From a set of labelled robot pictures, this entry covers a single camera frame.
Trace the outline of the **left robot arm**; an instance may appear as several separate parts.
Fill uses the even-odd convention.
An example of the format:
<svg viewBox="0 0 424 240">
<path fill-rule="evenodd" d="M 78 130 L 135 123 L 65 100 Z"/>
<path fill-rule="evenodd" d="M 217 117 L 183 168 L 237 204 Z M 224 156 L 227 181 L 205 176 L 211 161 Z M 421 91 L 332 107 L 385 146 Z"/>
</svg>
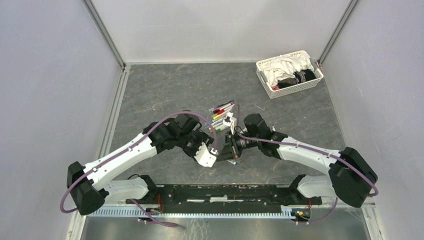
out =
<svg viewBox="0 0 424 240">
<path fill-rule="evenodd" d="M 143 160 L 175 147 L 199 165 L 212 167 L 218 155 L 218 137 L 204 132 L 200 121 L 209 121 L 192 111 L 179 111 L 152 122 L 130 142 L 100 159 L 82 165 L 75 161 L 67 168 L 67 190 L 60 201 L 62 213 L 82 216 L 100 209 L 105 203 L 142 200 L 153 203 L 157 190 L 139 177 L 115 180 L 115 177 Z"/>
</svg>

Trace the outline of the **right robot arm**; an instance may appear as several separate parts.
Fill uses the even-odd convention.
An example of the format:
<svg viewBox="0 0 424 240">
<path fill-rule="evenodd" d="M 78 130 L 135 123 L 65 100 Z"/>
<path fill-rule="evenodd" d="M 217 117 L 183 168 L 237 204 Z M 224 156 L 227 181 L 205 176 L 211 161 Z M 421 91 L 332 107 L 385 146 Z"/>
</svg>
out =
<svg viewBox="0 0 424 240">
<path fill-rule="evenodd" d="M 378 195 L 378 176 L 363 156 L 352 147 L 327 149 L 307 144 L 272 130 L 258 113 L 245 117 L 240 129 L 232 113 L 223 124 L 229 127 L 220 160 L 238 159 L 243 150 L 257 148 L 267 157 L 292 161 L 322 173 L 321 176 L 300 176 L 289 189 L 289 199 L 302 204 L 309 198 L 338 198 L 360 208 L 367 198 Z"/>
</svg>

